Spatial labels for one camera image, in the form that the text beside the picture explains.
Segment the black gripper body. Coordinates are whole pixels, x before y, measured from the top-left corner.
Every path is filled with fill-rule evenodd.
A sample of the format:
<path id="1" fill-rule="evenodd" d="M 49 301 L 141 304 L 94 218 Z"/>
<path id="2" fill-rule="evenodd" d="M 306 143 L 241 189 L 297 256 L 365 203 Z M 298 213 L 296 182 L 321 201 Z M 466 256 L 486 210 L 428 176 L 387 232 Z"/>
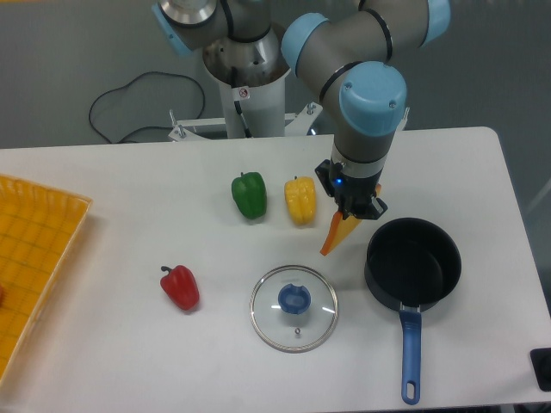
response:
<path id="1" fill-rule="evenodd" d="M 379 183 L 380 176 L 380 171 L 369 177 L 357 178 L 349 176 L 344 173 L 342 164 L 331 161 L 330 178 L 334 188 L 341 194 L 359 197 L 361 194 L 371 192 L 375 189 L 375 184 Z"/>

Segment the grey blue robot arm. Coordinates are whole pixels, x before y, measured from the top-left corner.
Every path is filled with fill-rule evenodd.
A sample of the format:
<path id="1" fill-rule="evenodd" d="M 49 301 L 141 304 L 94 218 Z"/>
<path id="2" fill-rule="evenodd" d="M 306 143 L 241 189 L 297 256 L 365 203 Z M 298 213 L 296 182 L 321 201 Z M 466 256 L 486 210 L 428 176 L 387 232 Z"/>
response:
<path id="1" fill-rule="evenodd" d="M 227 87 L 227 120 L 253 137 L 245 100 L 294 74 L 337 124 L 329 159 L 316 169 L 345 218 L 378 219 L 386 204 L 379 182 L 393 136 L 406 114 L 407 87 L 393 56 L 427 46 L 448 28 L 446 1 L 361 1 L 332 22 L 307 13 L 276 25 L 266 1 L 156 1 L 152 13 L 175 51 L 201 51 L 203 64 Z"/>

